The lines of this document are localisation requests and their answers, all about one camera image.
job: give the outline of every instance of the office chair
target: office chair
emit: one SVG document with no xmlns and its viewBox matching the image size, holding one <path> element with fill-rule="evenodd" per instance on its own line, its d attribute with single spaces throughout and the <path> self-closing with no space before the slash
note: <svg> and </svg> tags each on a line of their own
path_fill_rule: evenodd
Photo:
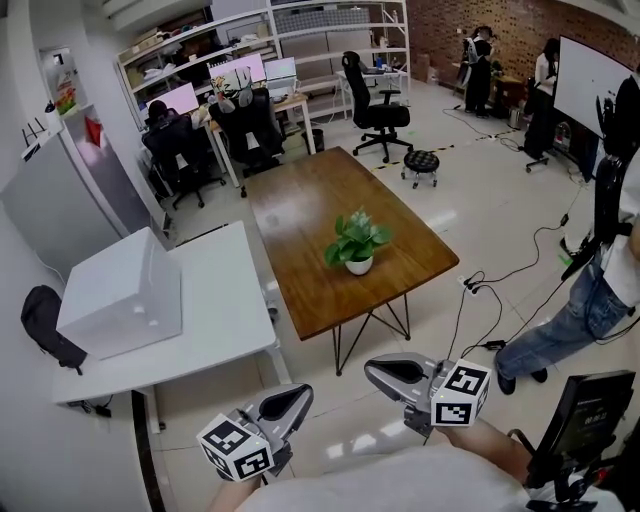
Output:
<svg viewBox="0 0 640 512">
<path fill-rule="evenodd" d="M 175 210 L 178 203 L 192 193 L 198 197 L 198 207 L 204 208 L 200 189 L 217 181 L 221 185 L 227 184 L 223 178 L 208 174 L 206 150 L 198 144 L 189 116 L 174 114 L 162 119 L 142 137 L 142 143 L 151 151 L 162 177 L 180 193 L 173 202 Z M 186 160 L 187 167 L 178 169 L 178 154 Z"/>
<path fill-rule="evenodd" d="M 385 157 L 382 161 L 389 163 L 389 149 L 387 144 L 399 144 L 406 146 L 407 151 L 413 151 L 413 145 L 409 142 L 398 139 L 396 128 L 402 128 L 408 126 L 411 121 L 409 115 L 409 109 L 398 104 L 391 104 L 391 96 L 400 94 L 398 90 L 380 91 L 380 94 L 384 95 L 383 105 L 369 105 L 371 102 L 371 94 L 367 84 L 362 77 L 362 71 L 360 70 L 360 56 L 355 52 L 345 52 L 342 56 L 342 66 L 344 67 L 344 73 L 351 87 L 353 94 L 353 121 L 358 128 L 373 128 L 380 132 L 379 135 L 374 133 L 365 133 L 362 136 L 362 140 L 371 139 L 370 141 L 360 144 L 353 150 L 353 156 L 358 155 L 360 149 L 373 146 L 375 144 L 382 144 L 384 148 Z"/>
<path fill-rule="evenodd" d="M 240 107 L 236 99 L 233 112 L 224 113 L 215 103 L 209 107 L 211 118 L 216 121 L 227 140 L 227 150 L 235 161 L 248 165 L 243 170 L 246 177 L 267 171 L 280 165 L 274 155 L 283 153 L 283 137 L 269 98 L 264 88 L 253 90 L 253 100 L 246 107 Z M 247 134 L 253 133 L 258 147 L 249 148 Z M 247 197 L 245 187 L 240 195 Z"/>
</svg>

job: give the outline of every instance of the potted plant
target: potted plant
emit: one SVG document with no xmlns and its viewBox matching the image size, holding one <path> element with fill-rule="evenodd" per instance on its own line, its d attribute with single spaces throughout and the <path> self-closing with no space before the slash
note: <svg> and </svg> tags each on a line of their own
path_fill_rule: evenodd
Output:
<svg viewBox="0 0 640 512">
<path fill-rule="evenodd" d="M 369 272 L 373 264 L 373 252 L 389 243 L 392 237 L 388 228 L 371 224 L 371 217 L 362 209 L 351 215 L 346 223 L 340 215 L 336 219 L 335 229 L 339 238 L 327 247 L 324 261 L 329 267 L 344 263 L 357 276 Z"/>
</svg>

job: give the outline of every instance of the monitor screen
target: monitor screen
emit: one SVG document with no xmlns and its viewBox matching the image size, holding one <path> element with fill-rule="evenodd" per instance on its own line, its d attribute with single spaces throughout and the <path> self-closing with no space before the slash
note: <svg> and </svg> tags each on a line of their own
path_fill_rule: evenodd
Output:
<svg viewBox="0 0 640 512">
<path fill-rule="evenodd" d="M 251 81 L 253 83 L 266 80 L 264 66 L 262 65 L 262 56 L 259 53 L 253 53 L 246 57 L 241 57 L 239 59 L 213 66 L 209 68 L 209 75 L 211 75 L 211 78 L 216 78 L 218 76 L 226 75 L 229 71 L 242 67 L 248 67 L 251 70 Z"/>
<path fill-rule="evenodd" d="M 196 110 L 200 106 L 192 84 L 183 85 L 162 96 L 158 96 L 153 101 L 147 103 L 147 108 L 149 108 L 149 105 L 154 101 L 158 100 L 163 101 L 167 108 L 175 109 L 178 114 L 186 114 L 187 112 Z"/>
<path fill-rule="evenodd" d="M 265 62 L 264 70 L 267 74 L 267 80 L 278 80 L 279 78 L 296 76 L 296 62 L 293 57 L 272 60 Z"/>
</svg>

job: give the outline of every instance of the wall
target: wall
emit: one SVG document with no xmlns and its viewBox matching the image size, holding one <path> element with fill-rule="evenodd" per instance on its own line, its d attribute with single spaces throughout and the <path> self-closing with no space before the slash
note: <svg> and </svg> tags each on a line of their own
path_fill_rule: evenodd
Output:
<svg viewBox="0 0 640 512">
<path fill-rule="evenodd" d="M 156 224 L 162 226 L 164 211 L 142 174 L 138 160 L 140 133 L 114 67 L 115 56 L 128 46 L 128 39 L 111 28 L 98 7 L 84 7 L 80 0 L 30 2 L 32 44 L 36 50 L 71 48 L 84 90 L 100 116 L 120 163 Z"/>
<path fill-rule="evenodd" d="M 24 121 L 11 81 L 7 20 L 0 19 L 2 125 Z M 0 136 L 0 180 L 15 173 L 20 140 Z M 53 372 L 20 323 L 29 290 L 60 283 L 36 260 L 0 206 L 0 503 L 8 512 L 43 510 L 145 512 L 128 395 L 114 398 L 113 418 L 100 420 L 51 403 Z"/>
<path fill-rule="evenodd" d="M 550 37 L 565 35 L 586 43 L 623 64 L 640 63 L 640 46 L 624 28 L 600 16 L 555 0 L 408 0 L 412 63 L 428 53 L 440 79 L 453 83 L 464 35 L 479 25 L 498 34 L 496 58 L 510 75 L 533 74 L 535 59 Z"/>
<path fill-rule="evenodd" d="M 33 47 L 33 34 L 29 15 L 29 0 L 9 0 L 7 24 L 8 49 L 13 68 L 13 79 L 18 91 L 19 104 L 26 119 L 37 127 L 33 118 L 45 124 L 44 107 L 49 95 L 40 76 L 38 55 Z M 26 122 L 20 128 L 26 128 Z"/>
</svg>

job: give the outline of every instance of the standing person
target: standing person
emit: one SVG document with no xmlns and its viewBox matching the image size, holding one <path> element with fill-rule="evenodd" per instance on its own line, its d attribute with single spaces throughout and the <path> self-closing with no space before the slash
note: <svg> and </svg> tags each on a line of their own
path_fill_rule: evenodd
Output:
<svg viewBox="0 0 640 512">
<path fill-rule="evenodd" d="M 614 126 L 605 134 L 607 153 L 630 161 L 617 215 L 618 222 L 628 224 L 630 234 L 619 229 L 612 242 L 598 247 L 571 287 L 569 302 L 550 322 L 525 332 L 496 354 L 498 385 L 505 395 L 515 391 L 516 377 L 531 375 L 545 382 L 546 367 L 602 340 L 640 304 L 639 120 L 640 66 L 620 86 Z M 598 211 L 602 208 L 596 205 L 596 215 Z"/>
<path fill-rule="evenodd" d="M 544 52 L 536 60 L 533 119 L 525 135 L 524 150 L 534 160 L 540 160 L 542 153 L 551 149 L 555 136 L 553 99 L 555 97 L 560 41 L 547 41 Z"/>
<path fill-rule="evenodd" d="M 471 76 L 467 86 L 465 112 L 481 118 L 487 115 L 486 103 L 491 91 L 491 63 L 493 48 L 489 41 L 493 37 L 490 27 L 479 27 L 465 44 L 465 51 L 469 61 Z"/>
</svg>

